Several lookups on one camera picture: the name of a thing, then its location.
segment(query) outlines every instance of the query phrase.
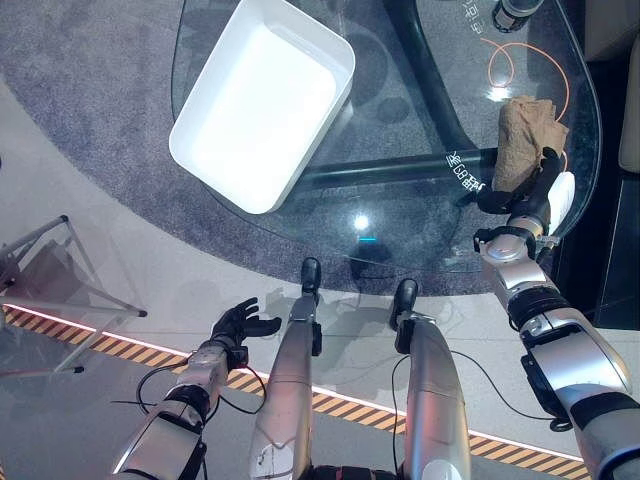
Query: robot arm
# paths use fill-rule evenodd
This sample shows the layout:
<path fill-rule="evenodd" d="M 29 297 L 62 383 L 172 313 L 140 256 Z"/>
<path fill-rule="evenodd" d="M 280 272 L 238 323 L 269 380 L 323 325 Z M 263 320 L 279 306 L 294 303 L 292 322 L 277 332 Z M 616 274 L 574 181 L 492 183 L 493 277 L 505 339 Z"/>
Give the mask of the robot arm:
<path fill-rule="evenodd" d="M 542 408 L 573 425 L 594 479 L 638 478 L 640 405 L 618 353 L 562 297 L 535 261 L 536 241 L 549 225 L 547 193 L 560 163 L 545 149 L 544 170 L 506 227 L 474 238 L 496 295 L 520 333 L 521 362 Z"/>
<path fill-rule="evenodd" d="M 176 385 L 147 415 L 117 462 L 114 480 L 195 479 L 207 447 L 202 431 L 207 414 L 218 402 L 228 372 L 248 363 L 247 336 L 266 336 L 280 329 L 281 320 L 249 317 L 258 311 L 256 298 L 228 310 L 211 338 L 189 357 Z"/>

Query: black cable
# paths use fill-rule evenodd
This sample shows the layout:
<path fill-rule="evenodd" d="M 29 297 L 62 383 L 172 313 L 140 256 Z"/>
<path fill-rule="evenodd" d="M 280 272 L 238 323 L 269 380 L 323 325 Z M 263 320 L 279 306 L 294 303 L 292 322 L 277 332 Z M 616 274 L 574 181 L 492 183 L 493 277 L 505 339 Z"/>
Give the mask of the black cable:
<path fill-rule="evenodd" d="M 204 480 L 209 480 L 209 472 L 207 472 L 207 461 L 205 457 L 206 455 L 202 456 L 202 475 L 204 476 Z"/>
<path fill-rule="evenodd" d="M 400 360 L 396 362 L 396 365 L 393 367 L 393 371 L 391 372 L 391 396 L 393 398 L 393 409 L 395 411 L 395 418 L 393 420 L 393 466 L 395 467 L 395 473 L 398 474 L 398 456 L 396 454 L 396 429 L 398 428 L 398 403 L 396 402 L 396 386 L 395 386 L 395 374 L 398 366 L 402 363 L 403 360 L 406 360 L 411 355 L 405 355 Z"/>
<path fill-rule="evenodd" d="M 231 408 L 234 408 L 234 409 L 238 410 L 239 412 L 246 413 L 247 415 L 256 415 L 260 410 L 262 410 L 262 407 L 264 407 L 264 404 L 267 401 L 267 387 L 264 386 L 264 382 L 262 381 L 262 378 L 260 378 L 260 375 L 258 375 L 253 368 L 251 368 L 249 366 L 246 367 L 246 368 L 247 368 L 247 370 L 250 370 L 251 373 L 253 373 L 253 376 L 258 379 L 258 381 L 260 382 L 260 386 L 262 387 L 263 395 L 262 395 L 262 403 L 260 404 L 260 406 L 257 409 L 253 410 L 253 411 L 245 410 L 242 407 L 238 407 L 237 405 L 234 405 L 229 400 L 224 398 L 222 395 L 219 395 L 218 398 L 220 400 L 222 400 L 224 403 L 226 403 L 227 405 L 229 405 Z"/>
<path fill-rule="evenodd" d="M 216 412 L 218 411 L 218 408 L 220 407 L 220 395 L 218 395 L 218 401 L 216 402 L 216 406 L 213 408 L 213 410 L 211 411 L 211 413 L 209 414 L 209 416 L 207 418 L 205 418 L 204 420 L 204 424 L 206 425 L 207 423 L 209 423 L 209 420 L 211 420 L 213 418 L 213 416 L 216 414 Z"/>
<path fill-rule="evenodd" d="M 142 410 L 142 413 L 144 413 L 145 415 L 149 413 L 149 410 L 147 410 L 145 403 L 142 401 L 142 387 L 147 382 L 147 380 L 149 380 L 158 372 L 162 372 L 164 370 L 173 370 L 174 368 L 182 367 L 183 365 L 187 364 L 188 360 L 189 360 L 188 358 L 185 358 L 181 362 L 174 363 L 172 365 L 165 365 L 164 367 L 154 368 L 153 370 L 147 372 L 140 379 L 140 381 L 138 382 L 138 386 L 136 387 L 136 400 L 138 401 L 138 407 L 140 407 L 140 410 Z"/>
<path fill-rule="evenodd" d="M 124 405 L 140 405 L 140 402 L 135 402 L 133 400 L 111 400 L 109 403 L 120 403 Z M 155 407 L 157 403 L 144 403 L 146 407 Z"/>
<path fill-rule="evenodd" d="M 482 367 L 482 365 L 480 365 L 474 358 L 470 357 L 469 355 L 466 355 L 464 353 L 461 352 L 456 352 L 455 350 L 451 350 L 451 353 L 455 353 L 456 355 L 460 355 L 464 358 L 466 358 L 467 360 L 471 360 L 473 363 L 475 363 L 475 365 L 482 371 L 482 373 L 484 373 L 484 376 L 487 377 L 487 380 L 489 380 L 489 383 L 491 384 L 491 386 L 493 387 L 493 389 L 496 391 L 496 393 L 498 394 L 498 396 L 500 397 L 500 400 L 503 401 L 503 403 L 509 407 L 511 410 L 513 410 L 514 412 L 516 412 L 518 415 L 522 415 L 523 417 L 527 417 L 527 418 L 531 418 L 533 420 L 544 420 L 544 421 L 549 421 L 549 420 L 556 420 L 555 418 L 552 417 L 536 417 L 534 415 L 528 415 L 526 413 L 522 413 L 520 410 L 518 410 L 517 408 L 514 408 L 511 406 L 511 404 L 509 402 L 507 402 L 507 400 L 502 396 L 502 393 L 500 393 L 500 390 L 498 390 L 498 387 L 496 387 L 496 384 L 493 383 L 493 380 L 491 379 L 491 377 L 489 376 L 489 374 L 487 373 L 487 371 Z"/>

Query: orange cable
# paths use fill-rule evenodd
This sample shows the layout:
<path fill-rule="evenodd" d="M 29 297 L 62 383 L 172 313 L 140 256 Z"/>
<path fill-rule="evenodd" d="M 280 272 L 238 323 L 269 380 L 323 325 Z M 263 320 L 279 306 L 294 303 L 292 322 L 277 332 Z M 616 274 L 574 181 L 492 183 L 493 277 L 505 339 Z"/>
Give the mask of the orange cable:
<path fill-rule="evenodd" d="M 564 87 L 565 87 L 564 106 L 562 107 L 562 111 L 560 112 L 560 115 L 558 115 L 558 118 L 556 119 L 556 121 L 559 122 L 560 119 L 566 113 L 567 108 L 569 107 L 570 89 L 569 89 L 569 79 L 567 78 L 566 73 L 564 72 L 564 70 L 562 69 L 560 64 L 555 60 L 555 58 L 553 58 L 551 55 L 549 55 L 544 50 L 541 50 L 538 47 L 534 47 L 533 45 L 530 45 L 528 43 L 509 42 L 509 43 L 505 43 L 504 45 L 499 45 L 496 42 L 493 42 L 492 40 L 488 40 L 486 38 L 480 38 L 480 40 L 482 40 L 484 42 L 487 42 L 487 43 L 489 43 L 489 44 L 491 44 L 491 45 L 496 47 L 496 50 L 493 52 L 493 54 L 491 55 L 491 59 L 489 60 L 489 65 L 487 66 L 487 76 L 488 76 L 488 79 L 489 79 L 489 84 L 491 84 L 491 86 L 493 86 L 493 87 L 506 87 L 513 81 L 513 77 L 515 75 L 515 67 L 513 66 L 513 60 L 511 59 L 511 56 L 505 50 L 507 47 L 516 47 L 517 46 L 517 47 L 529 48 L 529 49 L 533 50 L 534 52 L 537 52 L 540 55 L 543 55 L 551 63 L 553 63 L 555 65 L 555 67 L 560 71 L 560 74 L 562 75 L 562 79 L 564 80 Z M 493 76 L 491 75 L 491 71 L 493 70 L 493 63 L 494 63 L 494 61 L 496 59 L 496 55 L 498 54 L 498 52 L 501 52 L 502 54 L 504 54 L 507 57 L 507 59 L 509 60 L 510 67 L 511 67 L 511 75 L 509 76 L 509 80 L 507 80 L 505 83 L 503 83 L 501 85 L 497 85 L 496 82 L 493 81 Z"/>

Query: glass tabletop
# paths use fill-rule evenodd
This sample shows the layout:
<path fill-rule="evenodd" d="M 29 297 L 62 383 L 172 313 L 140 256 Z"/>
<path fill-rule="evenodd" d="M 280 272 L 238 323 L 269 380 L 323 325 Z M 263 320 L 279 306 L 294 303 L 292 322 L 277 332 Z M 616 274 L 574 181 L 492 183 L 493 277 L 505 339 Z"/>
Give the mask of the glass tabletop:
<path fill-rule="evenodd" d="M 472 236 L 506 218 L 470 201 L 490 184 L 500 108 L 551 99 L 570 132 L 576 196 L 557 234 L 580 218 L 600 161 L 593 86 L 564 12 L 547 0 L 501 33 L 492 0 L 290 0 L 353 47 L 351 94 L 283 205 L 234 215 L 287 239 L 365 262 L 473 272 Z M 185 0 L 172 72 L 179 114 L 237 0 Z"/>

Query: metal stand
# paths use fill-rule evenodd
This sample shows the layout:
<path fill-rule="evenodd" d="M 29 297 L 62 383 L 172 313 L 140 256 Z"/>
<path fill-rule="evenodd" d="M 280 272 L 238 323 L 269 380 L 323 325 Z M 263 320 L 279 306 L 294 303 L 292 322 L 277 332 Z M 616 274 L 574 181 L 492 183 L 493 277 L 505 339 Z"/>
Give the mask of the metal stand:
<path fill-rule="evenodd" d="M 16 240 L 15 242 L 0 249 L 0 291 L 15 283 L 15 275 L 19 273 L 20 267 L 18 263 L 22 260 L 29 250 L 33 247 L 35 242 L 46 232 L 52 228 L 68 223 L 69 217 L 61 215 L 57 219 L 43 225 L 42 227 L 34 230 L 33 232 L 25 235 L 24 237 Z M 34 376 L 48 376 L 51 374 L 60 373 L 80 373 L 84 371 L 81 366 L 71 366 L 71 363 L 84 353 L 92 344 L 94 344 L 102 333 L 113 324 L 118 323 L 120 320 L 126 317 L 146 317 L 147 312 L 136 308 L 108 308 L 108 307 L 94 307 L 92 305 L 77 305 L 72 303 L 55 303 L 44 302 L 34 300 L 30 298 L 21 298 L 15 296 L 0 295 L 0 330 L 6 325 L 6 318 L 2 306 L 7 305 L 11 307 L 25 307 L 36 309 L 50 309 L 56 311 L 81 311 L 85 313 L 97 313 L 97 314 L 113 314 L 116 315 L 110 321 L 105 323 L 102 327 L 99 327 L 89 335 L 83 342 L 81 342 L 69 355 L 67 355 L 55 368 L 52 369 L 40 369 L 40 370 L 22 370 L 22 371 L 7 371 L 0 372 L 0 379 L 6 377 L 34 377 Z"/>

